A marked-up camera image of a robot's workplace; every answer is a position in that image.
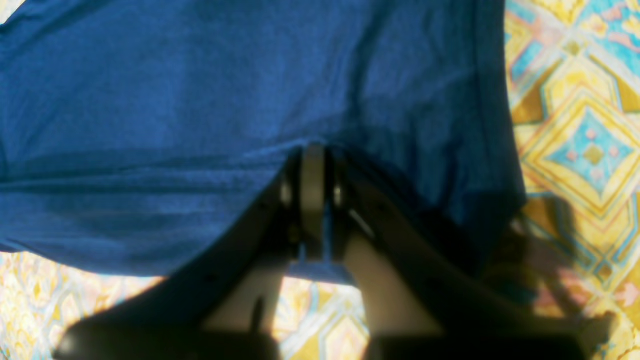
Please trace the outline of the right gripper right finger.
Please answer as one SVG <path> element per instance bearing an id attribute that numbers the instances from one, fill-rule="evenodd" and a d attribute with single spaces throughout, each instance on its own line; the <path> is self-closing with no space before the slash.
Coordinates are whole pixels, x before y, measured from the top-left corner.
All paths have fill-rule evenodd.
<path id="1" fill-rule="evenodd" d="M 540 317 L 450 262 L 437 234 L 365 159 L 326 150 L 331 259 L 362 292 L 366 360 L 589 360 L 616 317 Z"/>

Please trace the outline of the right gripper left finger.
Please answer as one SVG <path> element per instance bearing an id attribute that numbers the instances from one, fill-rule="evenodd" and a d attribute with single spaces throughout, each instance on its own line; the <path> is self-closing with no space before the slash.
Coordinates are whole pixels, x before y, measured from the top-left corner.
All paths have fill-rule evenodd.
<path id="1" fill-rule="evenodd" d="M 142 294 L 71 326 L 55 360 L 279 360 L 290 264 L 323 260 L 326 148 L 295 151 L 215 244 Z"/>

